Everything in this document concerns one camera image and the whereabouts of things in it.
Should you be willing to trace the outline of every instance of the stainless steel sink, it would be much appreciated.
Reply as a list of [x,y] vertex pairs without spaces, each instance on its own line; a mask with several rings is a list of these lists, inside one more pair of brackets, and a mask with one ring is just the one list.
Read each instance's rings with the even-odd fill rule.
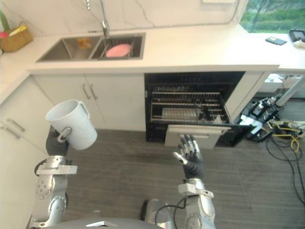
[[[84,60],[142,59],[145,33],[124,34],[105,39],[102,36],[61,38],[37,62]],[[106,52],[118,44],[129,44],[131,51],[124,57],[106,57]]]

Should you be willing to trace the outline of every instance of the window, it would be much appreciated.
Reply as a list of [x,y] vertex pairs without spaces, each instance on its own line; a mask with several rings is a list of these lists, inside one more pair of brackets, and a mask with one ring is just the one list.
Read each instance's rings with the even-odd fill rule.
[[248,32],[305,30],[305,0],[249,0],[240,24]]

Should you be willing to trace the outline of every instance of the white pitcher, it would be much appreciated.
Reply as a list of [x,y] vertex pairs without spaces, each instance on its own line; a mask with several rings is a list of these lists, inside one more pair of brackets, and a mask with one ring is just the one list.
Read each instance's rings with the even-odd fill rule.
[[76,150],[88,148],[97,138],[97,133],[89,118],[85,104],[75,99],[56,105],[46,115],[46,120],[59,133],[66,127],[72,129],[67,140]]

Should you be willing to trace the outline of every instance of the marble backsplash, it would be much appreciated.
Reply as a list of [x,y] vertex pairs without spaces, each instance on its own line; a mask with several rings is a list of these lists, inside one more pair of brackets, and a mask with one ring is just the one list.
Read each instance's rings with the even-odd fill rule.
[[[231,4],[207,4],[202,0],[104,0],[111,31],[236,23],[246,3],[247,0]],[[34,36],[47,36],[100,31],[100,0],[90,0],[90,4],[88,11],[86,0],[2,0],[1,9],[12,28],[24,21]]]

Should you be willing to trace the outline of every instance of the dishwasher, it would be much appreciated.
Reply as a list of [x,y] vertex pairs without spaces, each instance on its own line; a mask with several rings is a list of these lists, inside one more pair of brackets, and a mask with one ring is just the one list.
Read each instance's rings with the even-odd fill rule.
[[177,146],[192,134],[202,148],[235,146],[253,129],[233,124],[225,106],[243,74],[145,74],[146,140]]

